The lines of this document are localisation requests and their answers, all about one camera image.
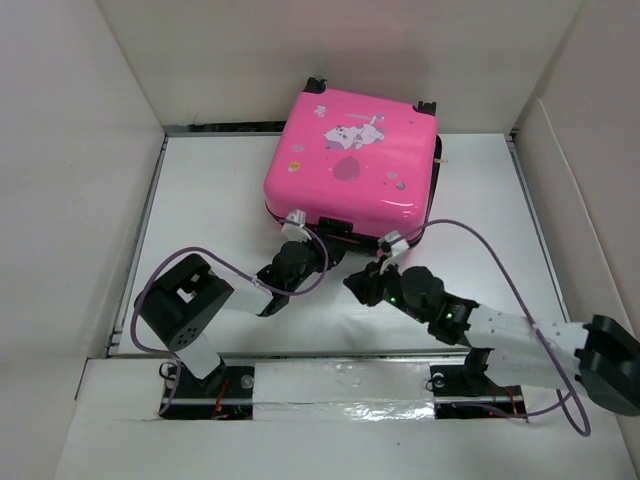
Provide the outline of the pink hard-shell suitcase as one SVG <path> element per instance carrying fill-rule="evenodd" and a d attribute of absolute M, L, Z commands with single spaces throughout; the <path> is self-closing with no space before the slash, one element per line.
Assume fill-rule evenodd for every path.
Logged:
<path fill-rule="evenodd" d="M 392 231 L 416 246 L 439 175 L 436 109 L 309 78 L 264 179 L 266 209 L 276 219 L 301 210 L 319 235 L 365 254 Z"/>

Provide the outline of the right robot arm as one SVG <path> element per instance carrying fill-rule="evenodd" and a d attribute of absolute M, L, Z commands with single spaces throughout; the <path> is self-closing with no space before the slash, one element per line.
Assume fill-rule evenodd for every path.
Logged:
<path fill-rule="evenodd" d="M 450 294 L 422 266 L 371 262 L 343 284 L 361 304 L 386 302 L 438 341 L 468 348 L 462 381 L 474 393 L 494 385 L 575 390 L 609 412 L 639 414 L 639 342 L 611 317 L 540 324 Z"/>

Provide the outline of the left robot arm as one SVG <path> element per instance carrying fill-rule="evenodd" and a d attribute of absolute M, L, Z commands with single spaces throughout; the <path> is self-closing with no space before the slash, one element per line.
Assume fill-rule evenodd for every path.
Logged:
<path fill-rule="evenodd" d="M 345 249 L 334 242 L 288 241 L 253 277 L 226 280 L 203 258 L 200 247 L 184 249 L 183 259 L 145 285 L 134 301 L 144 320 L 185 368 L 188 384 L 201 396 L 216 394 L 226 376 L 226 364 L 206 340 L 204 330 L 224 310 L 269 317 L 292 297 L 305 292 L 312 275 L 325 275 L 338 265 Z"/>

